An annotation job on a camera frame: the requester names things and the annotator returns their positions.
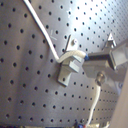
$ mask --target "screw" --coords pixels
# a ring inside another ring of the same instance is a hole
[[[78,40],[77,39],[74,39],[73,40],[73,45],[77,44],[78,43]]]

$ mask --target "white bracket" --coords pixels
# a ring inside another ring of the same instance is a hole
[[[79,43],[77,39],[73,38],[70,35],[68,39],[66,51],[77,50],[78,47],[79,47]],[[72,72],[74,73],[79,72],[79,67],[74,63],[74,60],[81,62],[82,59],[77,56],[72,56],[64,60],[61,65],[58,81],[64,86],[68,86]]]

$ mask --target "wire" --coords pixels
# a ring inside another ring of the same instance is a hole
[[[106,126],[104,126],[103,128],[108,128],[110,126],[110,124],[107,124]]]
[[[28,7],[29,11],[31,12],[31,14],[32,14],[33,18],[35,19],[37,25],[39,26],[41,32],[43,33],[43,35],[47,39],[47,42],[48,42],[48,44],[49,44],[49,46],[51,48],[51,51],[52,51],[52,53],[53,53],[53,55],[54,55],[54,57],[55,57],[55,59],[56,59],[56,61],[58,63],[61,63],[63,60],[67,59],[70,56],[74,56],[74,55],[79,56],[79,57],[81,57],[83,59],[86,57],[86,53],[85,52],[82,52],[82,51],[79,51],[79,50],[75,50],[75,51],[69,51],[69,52],[65,53],[64,55],[62,55],[59,58],[58,55],[57,55],[57,52],[56,52],[56,50],[55,50],[55,48],[53,46],[53,43],[52,43],[47,31],[45,30],[42,22],[40,21],[39,17],[37,16],[34,8],[32,7],[32,5],[30,4],[30,2],[28,0],[23,0],[23,1],[26,4],[26,6]]]
[[[88,122],[86,123],[86,127],[91,123],[94,108],[96,107],[96,104],[97,104],[97,102],[99,100],[99,97],[100,97],[100,89],[101,89],[101,87],[97,85],[97,87],[96,87],[96,96],[95,96],[95,99],[93,101],[93,104],[92,104],[92,107],[91,107],[91,110],[90,110],[89,119],[88,119]]]

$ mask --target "metal bracket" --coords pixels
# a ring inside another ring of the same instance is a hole
[[[78,46],[79,46],[79,43],[77,39],[73,38],[70,35],[68,39],[66,51],[77,50]],[[68,86],[71,74],[73,72],[74,73],[79,72],[79,67],[74,63],[74,60],[81,62],[82,59],[80,57],[73,56],[64,60],[61,65],[58,81],[65,86]]]

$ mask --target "perforated panel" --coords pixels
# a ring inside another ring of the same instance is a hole
[[[87,53],[116,43],[128,32],[127,0],[31,0],[58,55],[69,35]],[[22,0],[0,0],[0,122],[24,126],[72,126],[85,120],[95,97],[94,79],[72,74],[68,87],[57,82],[60,64]],[[117,94],[103,86],[91,123],[110,120]]]

